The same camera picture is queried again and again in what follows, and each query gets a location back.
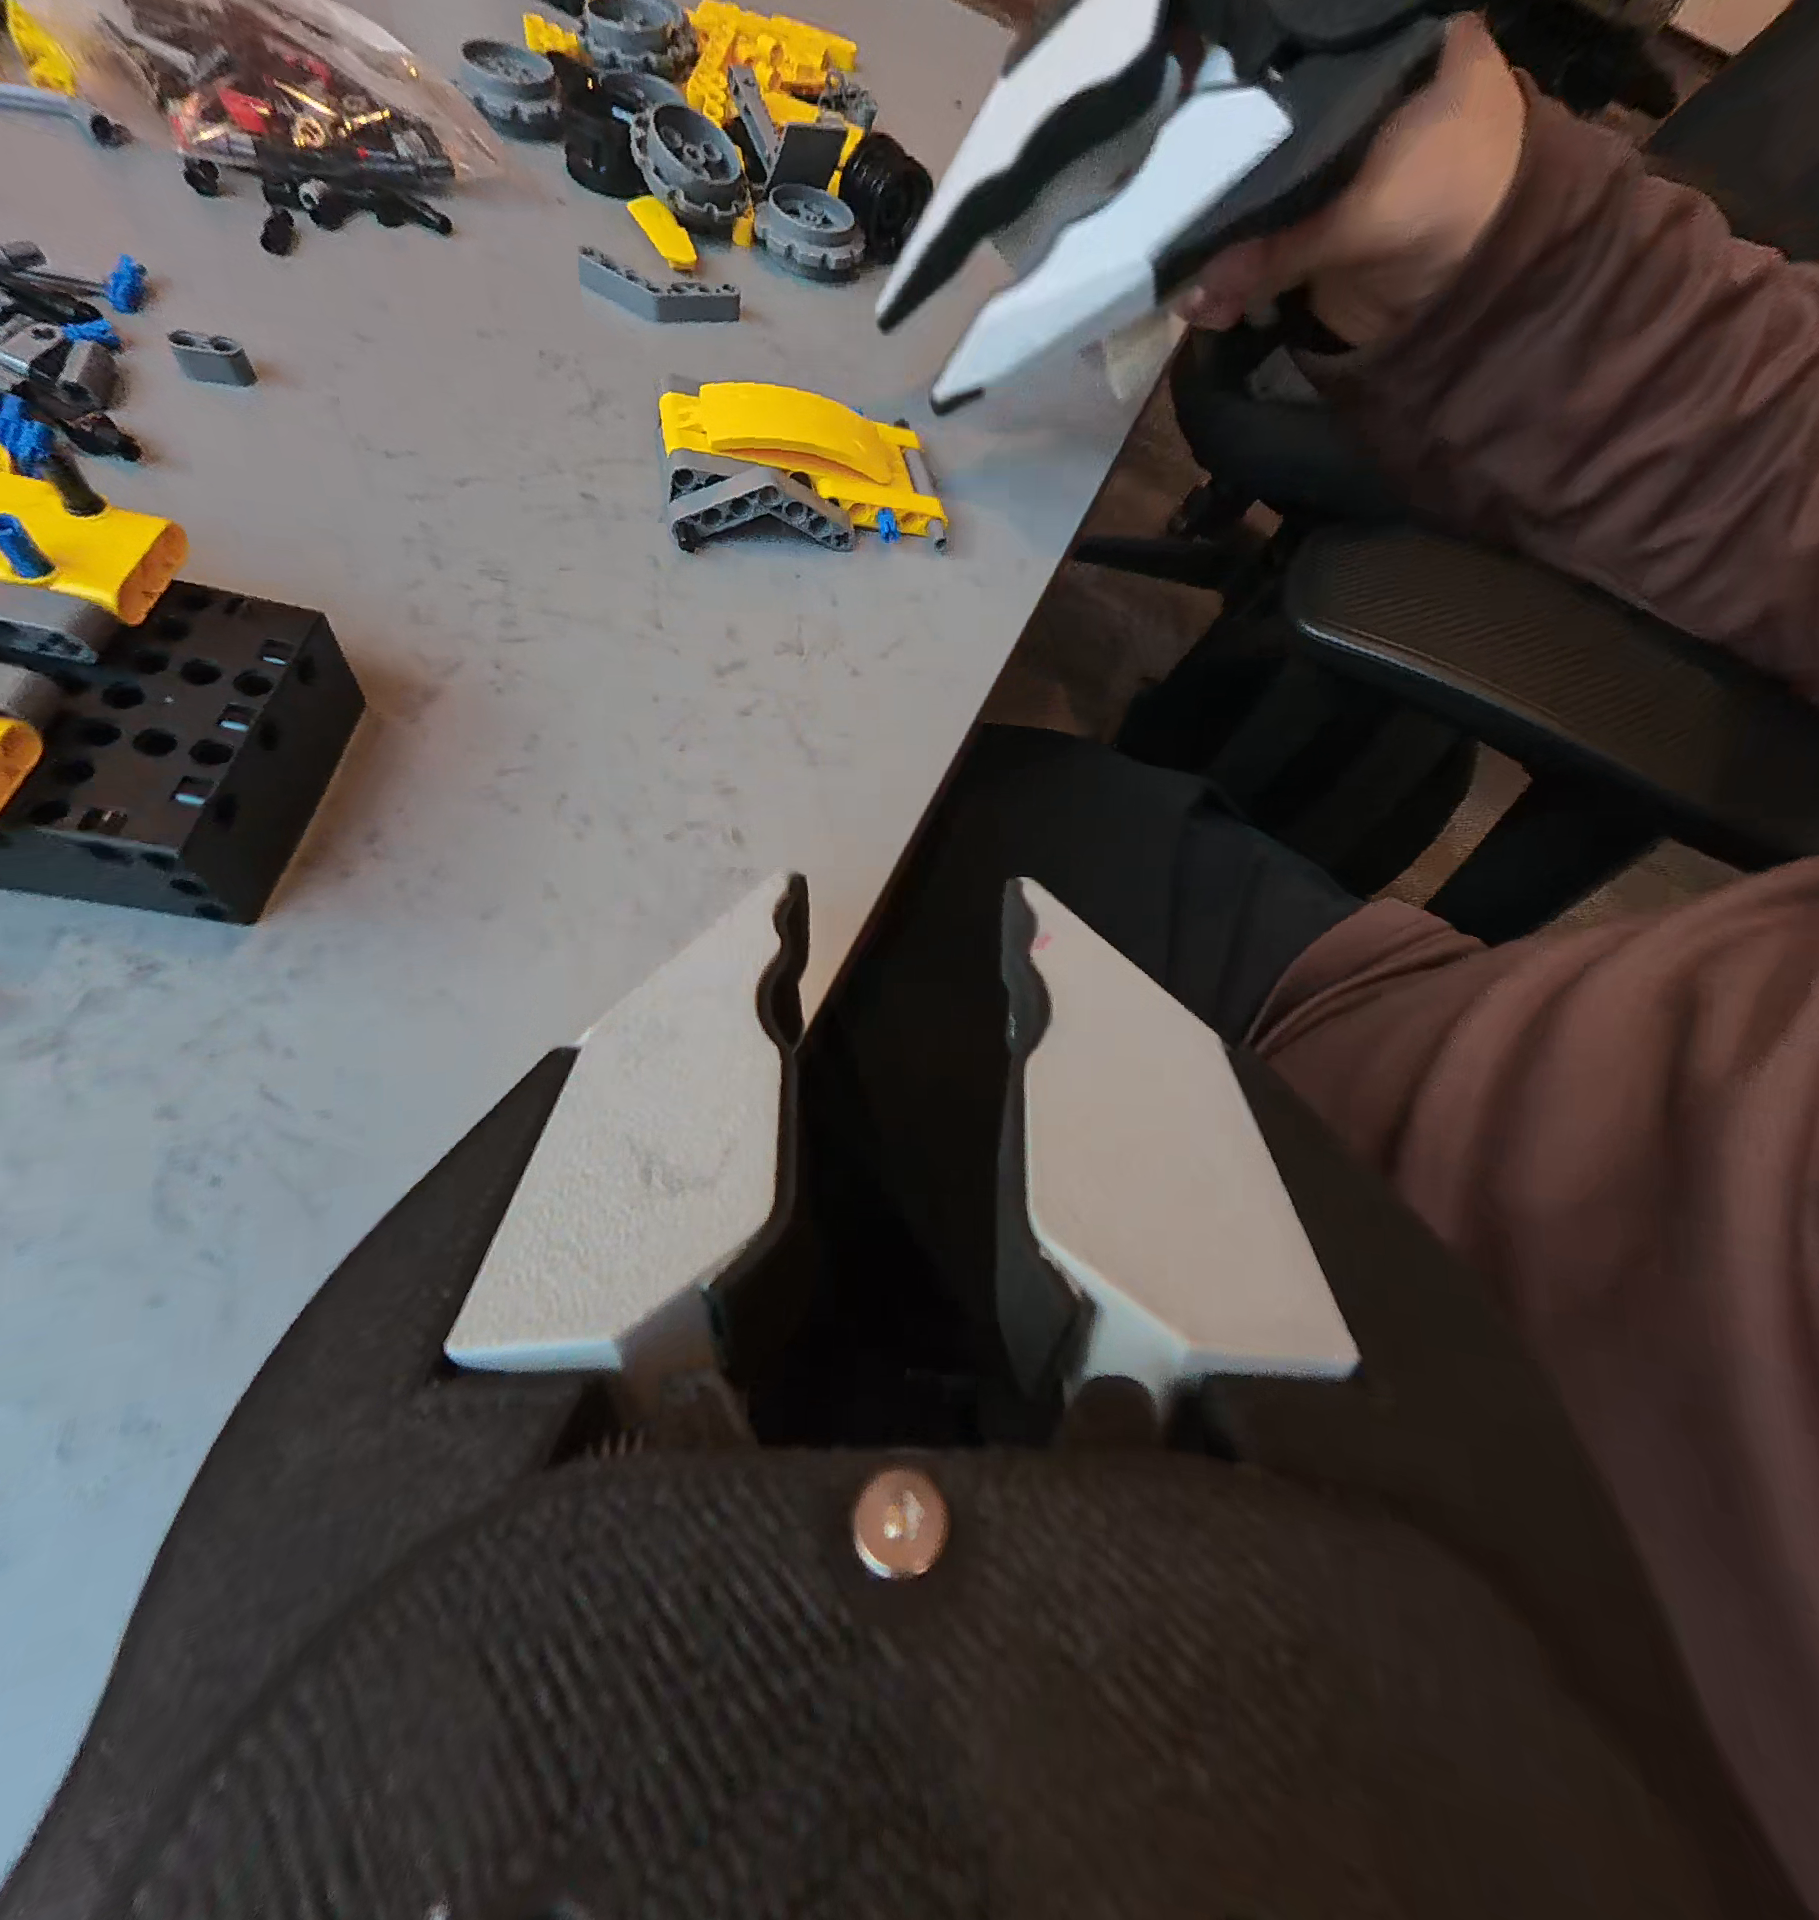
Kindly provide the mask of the grey desk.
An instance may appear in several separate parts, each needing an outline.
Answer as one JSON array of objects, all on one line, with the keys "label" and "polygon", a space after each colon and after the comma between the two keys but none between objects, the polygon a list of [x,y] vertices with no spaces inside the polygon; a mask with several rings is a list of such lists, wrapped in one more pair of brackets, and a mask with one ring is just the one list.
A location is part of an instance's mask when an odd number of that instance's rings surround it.
[{"label": "grey desk", "polygon": [[[761,877],[808,877],[827,993],[1118,462],[1098,359],[934,420],[994,285],[916,323],[875,279],[724,265],[735,327],[578,291],[618,208],[551,153],[454,208],[267,257],[256,196],[0,111],[0,241],[119,253],[142,467],[196,572],[324,610],[369,710],[249,929],[0,895],[0,1880],[65,1775],[202,1456],[291,1317],[534,1066]],[[258,384],[177,371],[174,327]],[[950,552],[685,558],[656,397],[771,380],[926,433]]]}]

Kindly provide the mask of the person's right forearm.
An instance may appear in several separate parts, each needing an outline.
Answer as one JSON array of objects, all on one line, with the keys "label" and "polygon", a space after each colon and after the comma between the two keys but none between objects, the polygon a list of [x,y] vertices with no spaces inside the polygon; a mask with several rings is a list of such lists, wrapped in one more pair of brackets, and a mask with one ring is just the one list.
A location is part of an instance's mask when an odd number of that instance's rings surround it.
[{"label": "person's right forearm", "polygon": [[1297,366],[1421,520],[1630,602],[1819,708],[1819,265],[1737,239],[1521,85],[1520,173],[1403,330]]}]

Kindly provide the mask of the person's right hand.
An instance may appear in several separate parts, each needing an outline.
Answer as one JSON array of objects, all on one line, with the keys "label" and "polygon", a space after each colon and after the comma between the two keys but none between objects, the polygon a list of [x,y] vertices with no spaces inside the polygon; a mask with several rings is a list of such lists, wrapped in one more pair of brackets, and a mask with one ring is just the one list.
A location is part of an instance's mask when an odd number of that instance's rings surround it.
[{"label": "person's right hand", "polygon": [[1485,20],[1452,18],[1434,80],[1377,132],[1352,184],[1313,218],[1221,253],[1178,315],[1226,330],[1302,293],[1349,349],[1393,336],[1450,285],[1503,210],[1527,127],[1521,83]]}]

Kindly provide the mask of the black office chair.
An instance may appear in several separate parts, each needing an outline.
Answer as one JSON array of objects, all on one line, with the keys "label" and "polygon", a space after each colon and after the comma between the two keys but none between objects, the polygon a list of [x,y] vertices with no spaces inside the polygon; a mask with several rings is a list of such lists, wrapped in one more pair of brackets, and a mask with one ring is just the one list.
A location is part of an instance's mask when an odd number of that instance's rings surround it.
[{"label": "black office chair", "polygon": [[1193,336],[1169,398],[1206,483],[1162,540],[1081,564],[1221,600],[1118,748],[1199,773],[1371,898],[1470,794],[1517,798],[1428,901],[1488,946],[1673,840],[1756,874],[1819,855],[1819,712],[1779,681],[1550,568],[1429,532],[1307,390],[1280,327]]}]

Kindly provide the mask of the person in brown sleeve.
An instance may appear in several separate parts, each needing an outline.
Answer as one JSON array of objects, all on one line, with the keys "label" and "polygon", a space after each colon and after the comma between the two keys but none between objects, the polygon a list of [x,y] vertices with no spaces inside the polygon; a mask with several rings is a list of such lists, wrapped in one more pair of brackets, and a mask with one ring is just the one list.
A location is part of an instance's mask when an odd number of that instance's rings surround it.
[{"label": "person in brown sleeve", "polygon": [[1483,948],[1307,948],[1273,1069],[1507,1300],[1819,1917],[1819,857]]}]

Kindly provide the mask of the yellow beam pieces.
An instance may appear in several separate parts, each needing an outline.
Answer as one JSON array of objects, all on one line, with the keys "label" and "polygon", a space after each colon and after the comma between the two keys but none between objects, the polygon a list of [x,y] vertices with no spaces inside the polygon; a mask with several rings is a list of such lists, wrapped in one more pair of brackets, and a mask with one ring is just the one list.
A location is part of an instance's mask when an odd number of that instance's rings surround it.
[{"label": "yellow beam pieces", "polygon": [[0,85],[79,98],[76,64],[65,45],[22,3],[0,3]]}]

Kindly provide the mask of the small yellow grey brick assembly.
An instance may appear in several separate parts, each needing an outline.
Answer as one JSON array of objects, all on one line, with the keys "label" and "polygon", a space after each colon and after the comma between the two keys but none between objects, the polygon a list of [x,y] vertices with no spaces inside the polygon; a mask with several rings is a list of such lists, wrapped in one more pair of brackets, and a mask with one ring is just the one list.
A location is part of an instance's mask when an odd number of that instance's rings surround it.
[{"label": "small yellow grey brick assembly", "polygon": [[847,555],[862,534],[944,553],[950,513],[905,420],[771,382],[659,394],[662,520],[683,553],[747,530]]}]

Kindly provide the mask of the black brick block with holes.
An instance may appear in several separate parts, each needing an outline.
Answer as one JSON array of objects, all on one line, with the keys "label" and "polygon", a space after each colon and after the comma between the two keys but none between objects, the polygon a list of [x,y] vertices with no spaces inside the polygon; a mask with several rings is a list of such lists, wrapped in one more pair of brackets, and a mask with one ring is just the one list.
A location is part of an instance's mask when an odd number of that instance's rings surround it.
[{"label": "black brick block with holes", "polygon": [[0,437],[0,893],[255,924],[365,710],[322,610]]}]

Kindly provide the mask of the clear plastic bag of parts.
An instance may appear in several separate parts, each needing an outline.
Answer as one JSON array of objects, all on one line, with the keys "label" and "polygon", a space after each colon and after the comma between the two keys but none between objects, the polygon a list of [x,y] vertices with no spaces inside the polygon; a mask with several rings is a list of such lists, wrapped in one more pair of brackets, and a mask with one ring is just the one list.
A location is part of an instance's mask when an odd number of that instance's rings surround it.
[{"label": "clear plastic bag of parts", "polygon": [[425,192],[502,166],[473,101],[347,5],[94,5],[86,46],[185,161]]}]

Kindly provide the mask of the pile of grey black wheels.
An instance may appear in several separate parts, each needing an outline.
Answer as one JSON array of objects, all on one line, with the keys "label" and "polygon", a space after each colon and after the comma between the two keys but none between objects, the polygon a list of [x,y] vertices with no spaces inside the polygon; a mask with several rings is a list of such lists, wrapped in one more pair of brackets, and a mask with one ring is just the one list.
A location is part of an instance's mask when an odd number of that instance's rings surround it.
[{"label": "pile of grey black wheels", "polygon": [[850,36],[742,5],[536,5],[516,41],[463,45],[460,89],[496,132],[558,143],[582,188],[847,284],[898,263],[935,196],[858,68]]}]

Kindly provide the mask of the grey long beam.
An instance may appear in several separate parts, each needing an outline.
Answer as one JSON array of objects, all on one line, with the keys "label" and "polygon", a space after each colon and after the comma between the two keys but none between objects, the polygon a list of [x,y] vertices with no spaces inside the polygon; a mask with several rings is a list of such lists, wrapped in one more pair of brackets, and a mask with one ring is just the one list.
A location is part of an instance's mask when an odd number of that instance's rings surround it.
[{"label": "grey long beam", "polygon": [[0,83],[0,111],[76,127],[106,151],[132,143],[132,132],[96,103],[50,89]]}]

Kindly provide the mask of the person's black pants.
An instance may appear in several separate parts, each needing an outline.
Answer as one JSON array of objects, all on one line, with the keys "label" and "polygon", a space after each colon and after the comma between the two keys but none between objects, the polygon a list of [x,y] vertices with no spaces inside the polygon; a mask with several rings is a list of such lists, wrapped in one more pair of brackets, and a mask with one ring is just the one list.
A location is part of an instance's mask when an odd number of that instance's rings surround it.
[{"label": "person's black pants", "polygon": [[1003,1038],[1003,915],[1038,881],[1237,1045],[1284,972],[1362,906],[1209,780],[1083,739],[983,727],[827,1009],[850,1061],[957,1064]]}]

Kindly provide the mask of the grey angled beam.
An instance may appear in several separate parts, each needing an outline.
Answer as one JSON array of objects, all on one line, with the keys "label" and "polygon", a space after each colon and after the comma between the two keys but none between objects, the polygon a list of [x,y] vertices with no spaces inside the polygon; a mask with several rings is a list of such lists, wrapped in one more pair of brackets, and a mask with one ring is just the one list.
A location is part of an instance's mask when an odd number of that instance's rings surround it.
[{"label": "grey angled beam", "polygon": [[576,251],[576,272],[587,298],[659,327],[735,326],[742,318],[742,293],[735,284],[656,281],[591,246]]}]

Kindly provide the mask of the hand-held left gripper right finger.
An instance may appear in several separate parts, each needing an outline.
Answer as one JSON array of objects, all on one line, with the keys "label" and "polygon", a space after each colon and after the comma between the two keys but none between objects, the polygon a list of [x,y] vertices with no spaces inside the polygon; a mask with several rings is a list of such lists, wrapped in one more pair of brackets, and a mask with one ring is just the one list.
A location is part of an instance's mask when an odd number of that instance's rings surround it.
[{"label": "hand-held left gripper right finger", "polygon": [[999,1317],[1026,1388],[1352,1379],[1358,1347],[1215,1031],[1043,883],[1005,899]]}]

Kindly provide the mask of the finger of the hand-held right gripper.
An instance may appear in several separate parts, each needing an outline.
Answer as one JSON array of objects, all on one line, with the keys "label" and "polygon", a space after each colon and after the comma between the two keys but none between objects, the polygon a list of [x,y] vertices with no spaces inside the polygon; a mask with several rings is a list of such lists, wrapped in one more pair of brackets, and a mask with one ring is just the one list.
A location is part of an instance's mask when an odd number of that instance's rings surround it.
[{"label": "finger of the hand-held right gripper", "polygon": [[1162,307],[1158,274],[1191,226],[1289,134],[1285,110],[1209,50],[1136,170],[1110,197],[1060,218],[987,300],[935,375],[928,402],[950,415],[1059,353],[1083,351]]},{"label": "finger of the hand-held right gripper", "polygon": [[879,330],[912,318],[981,246],[1013,272],[1060,218],[1128,181],[1199,85],[1171,16],[1171,5],[1067,5],[1008,61],[879,293]]}]

